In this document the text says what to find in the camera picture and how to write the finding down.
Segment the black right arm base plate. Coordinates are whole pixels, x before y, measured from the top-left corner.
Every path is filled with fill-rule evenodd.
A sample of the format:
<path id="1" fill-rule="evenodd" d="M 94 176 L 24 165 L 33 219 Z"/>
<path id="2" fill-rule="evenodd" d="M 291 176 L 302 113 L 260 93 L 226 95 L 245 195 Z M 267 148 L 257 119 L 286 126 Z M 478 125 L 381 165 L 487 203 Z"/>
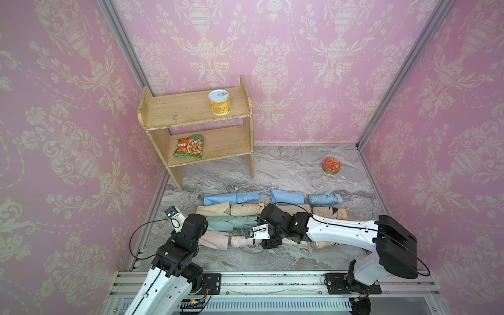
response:
<path id="1" fill-rule="evenodd" d="M 358 282 L 349 283 L 344 273 L 324 274 L 324 285 L 329 295 L 380 295 L 382 294 L 379 283 L 366 286 Z"/>

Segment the beige sleeved umbrella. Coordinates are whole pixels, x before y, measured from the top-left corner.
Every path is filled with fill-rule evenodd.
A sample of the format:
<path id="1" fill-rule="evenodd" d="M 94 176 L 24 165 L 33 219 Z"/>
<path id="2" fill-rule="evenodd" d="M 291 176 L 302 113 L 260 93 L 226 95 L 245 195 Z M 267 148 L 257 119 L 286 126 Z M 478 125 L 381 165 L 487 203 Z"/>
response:
<path id="1" fill-rule="evenodd" d="M 297 242 L 295 241 L 292 241 L 292 240 L 288 240 L 288 239 L 283 239 L 282 240 L 282 244 L 283 245 L 297 245 Z M 299 245 L 302 245 L 302 246 L 306 246 L 306 247 L 310 247 L 310 248 L 327 248 L 327 247 L 333 247 L 333 246 L 338 246 L 340 245 L 340 243 L 337 243 L 337 242 L 318 242 L 318 241 L 301 241 L 299 243 Z"/>
<path id="2" fill-rule="evenodd" d="M 233 217 L 251 217 L 259 215 L 264 210 L 263 203 L 240 203 L 231 205 L 230 215 Z"/>

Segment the mint green sleeved umbrella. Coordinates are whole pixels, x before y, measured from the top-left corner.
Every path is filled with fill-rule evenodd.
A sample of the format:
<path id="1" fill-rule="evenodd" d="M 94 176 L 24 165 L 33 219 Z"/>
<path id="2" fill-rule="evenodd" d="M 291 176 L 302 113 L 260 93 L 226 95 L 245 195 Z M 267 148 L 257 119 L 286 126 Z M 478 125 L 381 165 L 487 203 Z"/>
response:
<path id="1" fill-rule="evenodd" d="M 259 217 L 258 216 L 246 216 L 246 217 L 233 217 L 231 219 L 233 227 L 236 229 L 250 229 L 253 227 L 258 227 Z"/>

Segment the mint green umbrella sleeve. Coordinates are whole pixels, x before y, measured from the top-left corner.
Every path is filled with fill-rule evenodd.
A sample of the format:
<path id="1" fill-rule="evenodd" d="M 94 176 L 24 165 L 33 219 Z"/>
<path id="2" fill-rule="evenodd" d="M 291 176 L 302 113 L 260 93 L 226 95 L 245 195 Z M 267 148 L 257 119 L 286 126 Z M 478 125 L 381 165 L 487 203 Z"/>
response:
<path id="1" fill-rule="evenodd" d="M 208 231 L 233 232 L 234 219 L 232 217 L 208 217 Z"/>

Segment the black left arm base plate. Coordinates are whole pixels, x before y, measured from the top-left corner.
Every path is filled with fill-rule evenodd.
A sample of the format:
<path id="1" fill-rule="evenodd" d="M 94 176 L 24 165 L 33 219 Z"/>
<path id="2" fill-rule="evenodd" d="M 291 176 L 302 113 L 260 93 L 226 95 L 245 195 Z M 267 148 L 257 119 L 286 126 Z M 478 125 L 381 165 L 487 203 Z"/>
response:
<path id="1" fill-rule="evenodd" d="M 222 274 L 203 273 L 192 283 L 192 295 L 219 295 L 221 292 Z"/>

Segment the pink sleeved umbrella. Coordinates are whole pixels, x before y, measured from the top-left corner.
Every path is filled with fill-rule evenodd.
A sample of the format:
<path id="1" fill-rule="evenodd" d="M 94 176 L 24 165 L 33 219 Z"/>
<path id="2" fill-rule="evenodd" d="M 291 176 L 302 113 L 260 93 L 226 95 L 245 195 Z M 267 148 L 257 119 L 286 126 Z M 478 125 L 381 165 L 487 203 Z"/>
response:
<path id="1" fill-rule="evenodd" d="M 253 238 L 246 238 L 245 236 L 232 236 L 230 238 L 230 244 L 233 248 L 244 248 L 249 246 L 260 245 L 262 240 L 257 240 Z"/>

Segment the pink umbrella sleeve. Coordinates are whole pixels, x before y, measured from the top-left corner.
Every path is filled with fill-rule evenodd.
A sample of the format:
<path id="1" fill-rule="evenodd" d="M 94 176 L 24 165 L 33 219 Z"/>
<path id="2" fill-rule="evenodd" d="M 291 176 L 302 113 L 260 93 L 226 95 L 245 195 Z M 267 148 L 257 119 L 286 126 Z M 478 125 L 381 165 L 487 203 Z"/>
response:
<path id="1" fill-rule="evenodd" d="M 229 243 L 228 232 L 207 231 L 200 239 L 199 245 L 216 250 L 227 250 Z"/>

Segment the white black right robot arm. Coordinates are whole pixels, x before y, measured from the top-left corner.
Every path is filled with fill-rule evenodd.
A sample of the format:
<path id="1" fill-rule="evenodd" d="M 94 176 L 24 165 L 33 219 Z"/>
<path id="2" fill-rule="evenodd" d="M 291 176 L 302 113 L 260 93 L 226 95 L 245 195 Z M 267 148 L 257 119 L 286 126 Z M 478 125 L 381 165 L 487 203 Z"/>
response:
<path id="1" fill-rule="evenodd" d="M 344 221 L 308 213 L 286 213 L 274 204 L 259 215 L 257 226 L 245 233 L 247 238 L 261 240 L 265 249 L 277 248 L 283 240 L 350 245 L 368 251 L 366 257 L 353 260 L 343 278 L 351 293 L 367 295 L 376 282 L 388 276 L 416 279 L 416 237 L 388 215 L 378 220 Z"/>

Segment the light blue umbrella sleeve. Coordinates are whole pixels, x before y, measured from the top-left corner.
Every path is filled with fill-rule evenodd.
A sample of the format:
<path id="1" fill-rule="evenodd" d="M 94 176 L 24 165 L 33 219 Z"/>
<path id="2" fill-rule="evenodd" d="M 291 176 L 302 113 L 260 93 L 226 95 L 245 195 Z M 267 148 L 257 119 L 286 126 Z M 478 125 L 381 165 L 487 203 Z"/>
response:
<path id="1" fill-rule="evenodd" d="M 206 194 L 203 199 L 204 206 L 214 206 L 220 203 L 229 203 L 230 205 L 237 204 L 238 199 L 236 193 L 228 194 Z"/>
<path id="2" fill-rule="evenodd" d="M 292 205 L 303 205 L 304 194 L 302 192 L 287 192 L 283 190 L 271 190 L 272 203 L 286 203 Z"/>

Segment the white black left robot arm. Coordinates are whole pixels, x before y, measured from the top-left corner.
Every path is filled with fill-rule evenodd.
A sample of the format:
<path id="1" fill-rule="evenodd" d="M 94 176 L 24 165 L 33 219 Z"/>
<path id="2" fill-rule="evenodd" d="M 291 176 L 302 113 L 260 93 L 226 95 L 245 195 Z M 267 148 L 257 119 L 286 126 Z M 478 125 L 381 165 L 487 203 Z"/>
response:
<path id="1" fill-rule="evenodd" d="M 207 219 L 199 214 L 190 214 L 179 223 L 180 231 L 158 248 L 127 314 L 172 314 L 190 293 L 201 290 L 203 268 L 192 260 L 207 226 Z"/>

